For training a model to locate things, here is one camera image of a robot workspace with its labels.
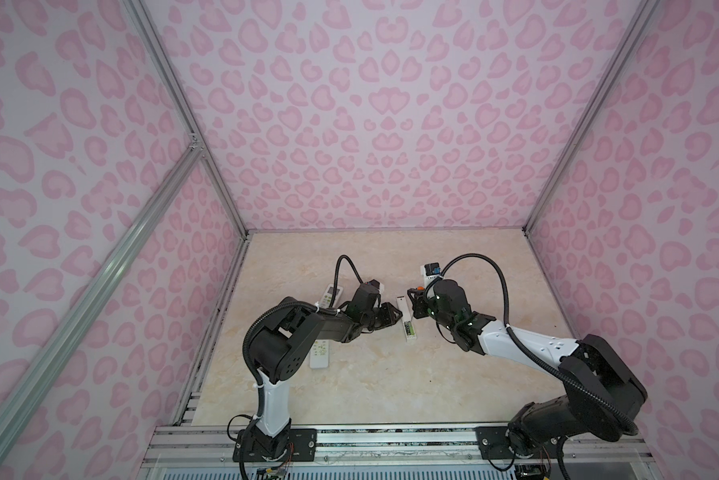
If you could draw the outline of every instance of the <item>pink heart pattern wallpaper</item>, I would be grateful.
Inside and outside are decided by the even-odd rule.
[[[117,0],[0,1],[0,402],[188,145]]]
[[[719,0],[665,2],[532,241],[646,386],[666,480],[719,480]]]
[[[518,226],[636,0],[149,0],[253,229]]]
[[[198,165],[0,467],[0,480],[138,470],[171,418],[239,239]]]

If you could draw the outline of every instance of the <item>pink wall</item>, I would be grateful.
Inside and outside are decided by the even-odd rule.
[[[522,225],[637,0],[150,0],[249,227]]]
[[[119,5],[0,1],[0,402],[188,142]]]
[[[0,480],[128,478],[171,417],[238,238],[201,165],[18,444]]]
[[[648,388],[667,480],[719,479],[719,0],[673,0],[532,241],[581,334]]]

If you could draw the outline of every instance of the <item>black cable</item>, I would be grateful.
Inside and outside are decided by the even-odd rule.
[[[498,470],[499,472],[508,472],[508,471],[509,471],[509,468],[511,468],[512,466],[514,466],[514,461],[517,459],[517,454],[515,453],[514,450],[511,450],[511,461],[508,463],[508,466],[505,466],[505,467],[502,467],[502,468],[498,468],[498,467],[495,466],[495,464],[493,463],[493,461],[490,459],[490,449],[493,448],[493,447],[495,447],[496,445],[497,445],[497,444],[495,444],[495,443],[489,443],[489,444],[488,444],[488,451],[487,451],[487,453],[486,453],[486,455],[485,455],[485,456],[488,458],[488,463],[490,464],[490,466],[492,466],[493,468],[495,468],[495,469]]]
[[[362,277],[360,274],[357,273],[357,269],[354,266],[354,262],[352,259],[350,259],[347,255],[341,255],[338,257],[338,260],[336,261],[336,276],[333,280],[333,298],[330,299],[330,308],[333,308],[333,302],[336,301],[336,292],[338,291],[338,272],[341,269],[341,260],[346,259],[347,262],[349,262],[349,266],[352,267],[352,270],[354,271],[354,276],[357,277],[357,281],[360,283],[365,283],[362,281]]]
[[[245,418],[247,418],[248,420],[252,420],[252,419],[253,419],[253,417],[251,417],[251,416],[249,416],[249,415],[245,415],[244,413],[240,413],[239,415],[235,415],[235,416],[231,417],[231,419],[229,420],[229,423],[226,424],[226,436],[229,437],[229,439],[230,439],[231,441],[233,441],[233,442],[236,442],[237,439],[240,437],[240,435],[237,434],[236,437],[232,437],[232,436],[231,436],[231,432],[229,431],[229,429],[231,428],[231,422],[233,422],[234,419],[235,419],[235,418],[238,418],[238,417],[245,417]]]
[[[565,480],[570,480],[570,475],[567,474],[567,468],[563,460],[565,453],[562,451],[562,446],[565,445],[565,440],[567,440],[567,437],[557,438],[557,466],[559,467],[559,471],[562,472],[562,477]]]
[[[485,262],[491,264],[493,268],[495,269],[495,272],[499,275],[499,280],[501,281],[501,291],[503,293],[503,302],[504,302],[504,314],[503,314],[503,322],[504,326],[506,327],[506,333],[508,333],[509,338],[514,342],[515,345],[517,345],[517,348],[522,351],[522,353],[527,356],[530,360],[532,360],[536,365],[540,366],[546,373],[548,373],[551,376],[554,376],[556,379],[560,380],[562,383],[565,383],[567,386],[570,386],[572,389],[575,389],[577,392],[583,394],[590,400],[592,400],[594,403],[599,405],[600,407],[604,408],[608,412],[610,412],[619,422],[619,426],[621,427],[621,430],[625,435],[634,436],[639,433],[639,429],[637,428],[637,425],[634,423],[634,420],[629,418],[626,414],[624,414],[621,410],[616,408],[614,405],[612,405],[609,401],[605,400],[604,398],[601,398],[596,393],[592,392],[591,390],[584,387],[580,382],[578,382],[575,379],[572,379],[571,377],[566,376],[559,370],[557,370],[555,367],[549,365],[544,360],[540,359],[535,353],[531,352],[527,349],[524,343],[520,341],[517,338],[517,335],[514,333],[514,330],[511,328],[511,326],[508,323],[508,287],[506,286],[506,278],[504,277],[503,272],[501,271],[501,267],[498,266],[496,262],[494,262],[491,258],[488,256],[482,255],[482,254],[463,254],[458,255],[456,258],[451,260],[447,265],[445,265],[445,268],[440,273],[440,276],[435,278],[429,285],[426,286],[424,290],[424,297],[426,297],[426,294],[429,293],[429,290],[431,287],[441,280],[441,278],[445,275],[445,273],[449,270],[453,264],[456,262],[463,260],[465,258],[480,258],[484,260]]]
[[[434,323],[435,323],[435,325],[437,325],[437,331],[439,332],[440,335],[442,335],[442,338],[445,339],[446,342],[452,343],[453,345],[455,345],[455,342],[451,342],[450,340],[448,340],[448,337],[446,337],[445,334],[442,333],[442,329],[439,327],[439,323],[437,323],[437,322],[434,322]]]
[[[261,378],[261,375],[256,369],[253,359],[250,358],[250,343],[253,341],[253,338],[258,334],[258,332],[263,329],[262,323],[269,315],[279,312],[280,310],[292,309],[296,307],[304,308],[309,312],[316,312],[317,310],[317,307],[315,305],[312,305],[311,303],[301,302],[298,300],[280,303],[271,307],[269,310],[259,316],[248,329],[248,332],[245,334],[244,340],[242,340],[242,360],[245,361],[245,366],[247,366],[248,370],[250,370],[250,373],[253,374],[253,377],[256,379],[256,385],[258,385],[258,388],[256,389],[258,390],[258,410],[256,411],[256,414],[253,419],[250,420],[250,423],[248,423],[248,426],[238,435],[238,443],[240,444],[240,475],[242,475],[243,480],[250,480],[250,478],[248,477],[248,473],[245,472],[245,461],[243,452],[244,439],[250,434],[250,430],[255,427],[260,417],[264,414],[265,401],[263,388],[264,379]],[[320,312],[323,315],[336,315],[338,313],[338,310],[320,309]]]

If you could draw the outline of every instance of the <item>beige marble tabletop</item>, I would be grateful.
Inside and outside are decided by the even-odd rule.
[[[338,255],[349,255],[364,281],[385,285],[383,301],[422,284],[422,264],[444,266],[465,253],[490,256],[503,270],[511,324],[548,335],[570,332],[520,230],[424,230],[255,234],[202,386],[195,426],[226,425],[255,412],[253,377],[242,339],[258,316],[285,296],[316,302],[333,283]],[[479,259],[462,260],[448,278],[466,291],[471,308],[501,318],[501,287]],[[357,282],[341,268],[342,300]],[[431,319],[413,320],[418,339],[405,342],[401,324],[351,343],[330,343],[330,366],[308,360],[290,379],[294,424],[506,421],[527,402],[564,395],[561,383],[511,360],[463,352],[444,341]]]

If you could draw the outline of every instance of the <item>diagonal metal bar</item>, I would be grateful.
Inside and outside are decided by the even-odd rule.
[[[202,152],[195,145],[184,152],[171,173],[133,220],[133,225],[115,246],[96,278],[39,351],[10,396],[0,405],[0,465],[85,338],[90,325],[104,310],[106,302],[152,235],[184,181],[198,164],[201,155]]]
[[[628,66],[634,53],[636,53],[639,48],[640,43],[642,43],[642,39],[647,33],[647,29],[650,27],[651,21],[655,17],[655,12],[658,10],[658,5],[660,4],[661,0],[642,0],[640,5],[637,6],[637,12],[632,17],[631,23],[626,28],[626,33],[623,34],[621,43],[618,44],[615,53],[607,64],[602,75],[602,80],[597,85],[595,93],[586,105],[581,120],[579,120],[575,126],[570,140],[567,141],[565,148],[562,150],[559,161],[546,180],[544,187],[541,189],[541,194],[538,195],[538,201],[527,217],[527,223],[524,226],[526,233],[529,234],[532,232],[537,225],[546,206],[551,201],[551,195],[562,181],[562,176],[565,174],[567,168],[573,163],[581,143],[589,133],[591,126],[595,123],[599,112],[604,108],[607,98],[610,97],[610,93],[615,89],[618,80],[621,78],[623,71]]]
[[[152,58],[154,66],[157,68],[157,72],[159,73],[165,88],[168,90],[168,94],[173,100],[173,104],[176,107],[178,115],[181,118],[187,133],[192,136],[194,141],[199,143],[200,149],[206,150],[203,162],[210,174],[213,182],[213,188],[215,188],[218,193],[218,197],[222,200],[221,203],[231,218],[234,228],[237,229],[239,236],[244,238],[248,235],[248,232],[245,229],[240,212],[234,204],[234,199],[231,196],[231,192],[226,184],[226,181],[224,181],[224,178],[221,176],[218,163],[208,149],[208,142],[202,135],[199,123],[194,117],[194,112],[192,112],[192,106],[189,104],[188,98],[182,88],[182,84],[175,73],[175,69],[173,68],[173,64],[164,49],[162,40],[160,39],[160,34],[154,26],[152,15],[149,13],[148,8],[146,8],[146,5],[144,5],[142,0],[122,0],[122,3],[128,11],[128,14],[130,14],[133,26],[138,32],[138,35],[141,37],[149,56]]]

